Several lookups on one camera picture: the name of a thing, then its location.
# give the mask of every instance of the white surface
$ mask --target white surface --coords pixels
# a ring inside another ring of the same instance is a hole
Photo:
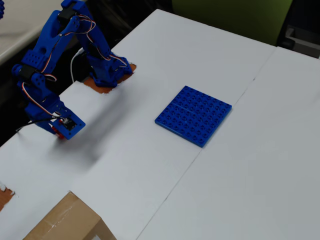
[[[60,142],[28,126],[0,148],[1,181],[16,192],[0,236],[21,239],[72,190],[118,240],[135,240],[201,151],[156,117],[185,85],[234,105],[274,49],[155,11],[114,49],[133,76],[109,94],[76,82],[61,95],[86,123],[79,134]]]
[[[0,19],[0,65],[27,46],[40,34],[62,0],[5,0]]]
[[[278,48],[138,240],[320,239],[319,76]]]

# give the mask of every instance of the robotic arm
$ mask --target robotic arm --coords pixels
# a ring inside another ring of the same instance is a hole
[[[39,127],[61,138],[71,139],[86,124],[65,107],[59,96],[46,88],[46,81],[56,81],[51,73],[66,46],[76,35],[89,64],[90,76],[99,87],[116,87],[124,74],[132,69],[127,59],[113,54],[93,20],[86,4],[80,0],[64,0],[62,11],[54,11],[44,25],[33,50],[28,50],[21,64],[12,68],[18,87],[29,104],[25,112]]]

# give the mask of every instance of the desk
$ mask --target desk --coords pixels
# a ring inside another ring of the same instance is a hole
[[[0,20],[0,65],[35,40],[62,0],[5,0]]]
[[[61,94],[86,123],[73,139],[28,126],[0,148],[1,181],[16,192],[0,236],[21,239],[72,190],[118,240],[135,240],[201,151],[155,118],[185,85],[234,105],[275,49],[156,10],[113,49],[137,65],[129,79],[109,94],[79,82]]]
[[[319,239],[319,76],[277,48],[138,240]]]

